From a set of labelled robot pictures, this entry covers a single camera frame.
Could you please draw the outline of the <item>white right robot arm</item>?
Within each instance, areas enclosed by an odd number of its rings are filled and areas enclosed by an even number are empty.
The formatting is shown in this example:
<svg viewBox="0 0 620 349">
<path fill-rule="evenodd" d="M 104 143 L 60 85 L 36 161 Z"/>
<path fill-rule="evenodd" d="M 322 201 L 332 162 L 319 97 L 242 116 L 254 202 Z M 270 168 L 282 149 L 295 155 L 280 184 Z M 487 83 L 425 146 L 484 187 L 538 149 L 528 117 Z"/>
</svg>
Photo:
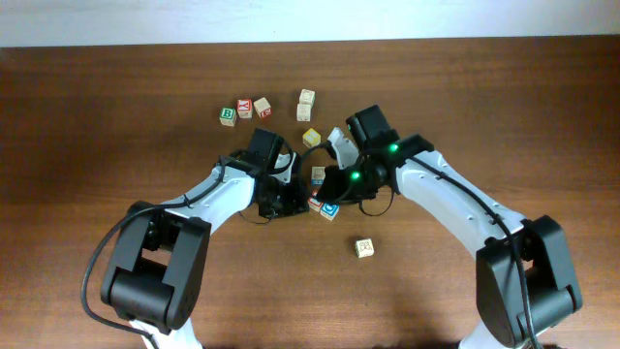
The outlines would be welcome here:
<svg viewBox="0 0 620 349">
<path fill-rule="evenodd" d="M 531 220 L 498 204 L 421 136 L 361 144 L 335 136 L 324 147 L 337 163 L 325 170 L 319 201 L 360 203 L 387 186 L 428 211 L 473 256 L 480 323 L 460 347 L 539 348 L 540 334 L 582 307 L 563 228 L 547 215 Z"/>
</svg>

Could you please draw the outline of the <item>red E wooden block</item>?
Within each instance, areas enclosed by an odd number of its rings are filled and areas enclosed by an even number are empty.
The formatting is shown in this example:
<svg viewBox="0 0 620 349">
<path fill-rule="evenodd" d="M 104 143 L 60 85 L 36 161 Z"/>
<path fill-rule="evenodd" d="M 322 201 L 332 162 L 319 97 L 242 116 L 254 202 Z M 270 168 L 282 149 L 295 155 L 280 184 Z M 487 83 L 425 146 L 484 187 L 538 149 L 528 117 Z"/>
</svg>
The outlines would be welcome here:
<svg viewBox="0 0 620 349">
<path fill-rule="evenodd" d="M 317 199 L 317 194 L 318 194 L 318 191 L 317 191 L 317 190 L 313 190 L 313 191 L 311 192 L 310 197 L 309 197 L 309 199 L 308 199 L 308 205 L 309 205 L 309 207 L 310 207 L 310 208 L 312 208 L 313 210 L 315 210 L 315 211 L 317 211 L 317 212 L 320 212 L 320 211 L 322 210 L 322 207 L 323 207 L 324 203 L 323 203 L 323 202 L 320 202 L 320 201 Z"/>
</svg>

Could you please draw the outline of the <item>ice cream picture wooden block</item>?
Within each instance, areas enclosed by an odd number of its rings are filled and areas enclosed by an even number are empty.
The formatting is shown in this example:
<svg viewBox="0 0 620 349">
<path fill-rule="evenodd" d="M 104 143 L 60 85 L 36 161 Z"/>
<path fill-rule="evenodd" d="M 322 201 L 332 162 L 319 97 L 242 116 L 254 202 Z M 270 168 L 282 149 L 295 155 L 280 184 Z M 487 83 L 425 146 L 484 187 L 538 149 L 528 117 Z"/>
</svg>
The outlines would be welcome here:
<svg viewBox="0 0 620 349">
<path fill-rule="evenodd" d="M 332 221 L 338 214 L 339 209 L 339 205 L 323 204 L 320 210 L 320 215 L 327 220 Z"/>
</svg>

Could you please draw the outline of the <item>green V wooden block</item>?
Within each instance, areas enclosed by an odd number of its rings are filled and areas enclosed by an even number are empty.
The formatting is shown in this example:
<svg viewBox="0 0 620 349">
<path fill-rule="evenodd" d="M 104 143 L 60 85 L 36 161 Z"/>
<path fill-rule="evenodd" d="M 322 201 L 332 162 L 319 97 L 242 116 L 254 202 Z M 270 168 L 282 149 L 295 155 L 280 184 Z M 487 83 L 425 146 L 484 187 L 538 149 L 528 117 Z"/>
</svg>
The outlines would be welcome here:
<svg viewBox="0 0 620 349">
<path fill-rule="evenodd" d="M 375 253 L 374 245 L 371 238 L 359 239 L 355 243 L 356 255 L 359 258 L 373 256 Z"/>
</svg>

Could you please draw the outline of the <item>wooden block number 8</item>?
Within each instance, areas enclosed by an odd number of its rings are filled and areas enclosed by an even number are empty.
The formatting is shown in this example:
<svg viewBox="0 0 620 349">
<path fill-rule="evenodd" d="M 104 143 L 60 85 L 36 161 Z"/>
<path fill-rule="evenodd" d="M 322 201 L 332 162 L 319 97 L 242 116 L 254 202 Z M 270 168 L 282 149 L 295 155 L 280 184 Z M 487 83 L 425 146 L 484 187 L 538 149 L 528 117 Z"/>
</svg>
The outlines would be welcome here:
<svg viewBox="0 0 620 349">
<path fill-rule="evenodd" d="M 311 169 L 311 184 L 313 186 L 321 186 L 326 178 L 325 167 L 313 167 Z"/>
</svg>

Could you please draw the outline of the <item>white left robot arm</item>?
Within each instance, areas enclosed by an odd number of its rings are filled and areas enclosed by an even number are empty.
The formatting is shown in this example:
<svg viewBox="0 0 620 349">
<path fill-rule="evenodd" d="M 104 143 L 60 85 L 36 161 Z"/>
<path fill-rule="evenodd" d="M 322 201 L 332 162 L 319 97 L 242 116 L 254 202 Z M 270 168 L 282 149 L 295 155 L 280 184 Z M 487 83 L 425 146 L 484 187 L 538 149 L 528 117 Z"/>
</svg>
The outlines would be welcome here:
<svg viewBox="0 0 620 349">
<path fill-rule="evenodd" d="M 237 151 L 184 195 L 159 205 L 136 202 L 106 234 L 114 238 L 101 300 L 148 348 L 199 348 L 192 322 L 211 235 L 258 205 L 264 223 L 307 211 L 295 175 L 299 156 Z"/>
</svg>

